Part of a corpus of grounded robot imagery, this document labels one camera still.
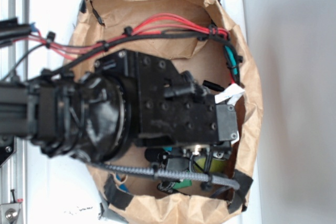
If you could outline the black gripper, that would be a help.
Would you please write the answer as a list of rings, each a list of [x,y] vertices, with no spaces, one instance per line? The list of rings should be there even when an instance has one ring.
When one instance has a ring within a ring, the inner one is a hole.
[[[132,120],[130,139],[138,147],[229,151],[238,138],[234,106],[216,103],[207,87],[170,60],[120,50],[94,68],[119,86]]]

